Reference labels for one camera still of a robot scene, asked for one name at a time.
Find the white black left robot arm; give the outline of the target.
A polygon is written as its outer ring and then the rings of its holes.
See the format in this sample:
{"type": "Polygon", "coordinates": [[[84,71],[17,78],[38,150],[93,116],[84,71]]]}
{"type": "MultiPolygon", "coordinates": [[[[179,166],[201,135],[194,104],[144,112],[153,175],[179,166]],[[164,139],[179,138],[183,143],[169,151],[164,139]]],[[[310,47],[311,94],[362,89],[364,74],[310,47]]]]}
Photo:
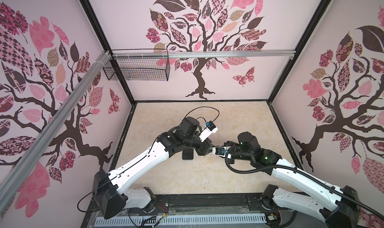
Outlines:
{"type": "Polygon", "coordinates": [[[217,131],[212,121],[202,128],[197,119],[183,118],[177,127],[160,134],[148,149],[128,163],[109,172],[97,172],[92,196],[103,218],[113,218],[130,208],[152,211],[157,197],[151,189],[131,189],[131,185],[150,169],[184,149],[196,150],[199,156],[207,155],[213,148],[209,136],[217,131]]]}

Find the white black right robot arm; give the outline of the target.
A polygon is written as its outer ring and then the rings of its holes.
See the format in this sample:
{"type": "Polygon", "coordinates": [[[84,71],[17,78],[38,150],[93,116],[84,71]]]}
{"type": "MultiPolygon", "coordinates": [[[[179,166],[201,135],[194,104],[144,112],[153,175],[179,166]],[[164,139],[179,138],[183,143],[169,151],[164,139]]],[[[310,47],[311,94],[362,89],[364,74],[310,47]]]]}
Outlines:
{"type": "Polygon", "coordinates": [[[267,210],[275,207],[291,209],[317,218],[329,228],[358,227],[362,209],[381,220],[384,218],[361,203],[355,189],[349,186],[341,188],[316,178],[274,151],[262,148],[249,132],[239,134],[236,143],[226,142],[221,147],[214,147],[213,154],[223,157],[226,166],[234,173],[265,172],[304,192],[301,195],[269,185],[261,196],[261,203],[267,210]]]}

